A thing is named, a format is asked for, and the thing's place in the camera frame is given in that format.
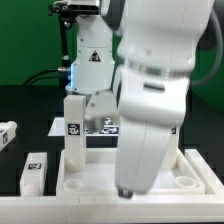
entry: black cable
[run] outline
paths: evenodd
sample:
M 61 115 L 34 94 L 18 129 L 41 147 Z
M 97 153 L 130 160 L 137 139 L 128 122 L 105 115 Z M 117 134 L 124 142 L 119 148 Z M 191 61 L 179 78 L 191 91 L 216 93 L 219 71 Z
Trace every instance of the black cable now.
M 40 80 L 44 80 L 44 79 L 60 79 L 60 78 L 63 78 L 63 76 L 51 76 L 51 77 L 42 77 L 42 78 L 37 78 L 37 79 L 34 79 L 32 82 L 29 83 L 29 86 L 30 85 L 33 85 L 33 83 L 37 82 L 37 81 L 40 81 Z
M 31 76 L 30 78 L 28 78 L 24 83 L 23 85 L 26 86 L 29 82 L 31 82 L 33 79 L 41 76 L 41 75 L 44 75 L 44 74 L 47 74 L 47 73 L 52 73 L 52 72 L 58 72 L 58 69 L 56 68 L 52 68 L 52 69 L 47 69 L 47 70 L 44 70 L 42 72 L 38 72 L 37 74 Z

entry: circular hole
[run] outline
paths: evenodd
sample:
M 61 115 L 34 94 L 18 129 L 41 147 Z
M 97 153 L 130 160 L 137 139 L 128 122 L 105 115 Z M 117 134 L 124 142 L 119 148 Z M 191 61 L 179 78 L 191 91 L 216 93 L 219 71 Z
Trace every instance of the circular hole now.
M 191 178 L 186 176 L 179 176 L 175 178 L 174 181 L 175 186 L 179 188 L 196 188 L 197 182 Z
M 79 190 L 83 188 L 84 183 L 79 179 L 69 179 L 63 183 L 63 189 L 65 191 Z

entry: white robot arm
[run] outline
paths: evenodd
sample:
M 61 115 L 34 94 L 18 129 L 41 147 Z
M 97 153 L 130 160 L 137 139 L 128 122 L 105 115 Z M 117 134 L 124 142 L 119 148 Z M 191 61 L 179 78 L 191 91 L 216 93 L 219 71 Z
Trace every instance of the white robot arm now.
M 146 193 L 182 125 L 195 50 L 214 0 L 128 0 L 113 92 L 119 85 L 120 133 L 115 182 L 122 197 Z

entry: white block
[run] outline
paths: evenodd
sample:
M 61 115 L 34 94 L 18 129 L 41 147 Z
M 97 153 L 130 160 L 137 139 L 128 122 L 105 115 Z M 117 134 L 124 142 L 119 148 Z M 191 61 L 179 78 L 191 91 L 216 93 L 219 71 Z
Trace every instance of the white block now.
M 16 136 L 16 128 L 13 121 L 0 123 L 0 151 Z
M 21 196 L 42 196 L 47 173 L 47 153 L 29 153 L 20 180 Z
M 65 98 L 65 166 L 67 170 L 72 172 L 80 171 L 85 168 L 85 110 L 85 96 L 71 95 Z

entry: black table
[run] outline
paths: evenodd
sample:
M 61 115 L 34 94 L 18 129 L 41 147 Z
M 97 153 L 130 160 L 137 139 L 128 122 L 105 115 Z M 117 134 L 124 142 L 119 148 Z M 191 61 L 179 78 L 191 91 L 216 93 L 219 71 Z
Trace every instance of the black table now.
M 15 140 L 0 152 L 0 196 L 19 196 L 19 181 L 29 152 L 47 152 L 45 195 L 55 195 L 63 137 L 48 137 L 55 117 L 63 116 L 65 92 L 53 86 L 0 87 L 0 122 L 15 121 Z M 224 118 L 189 92 L 180 149 L 197 148 L 224 181 Z M 88 137 L 88 147 L 116 147 L 114 137 Z

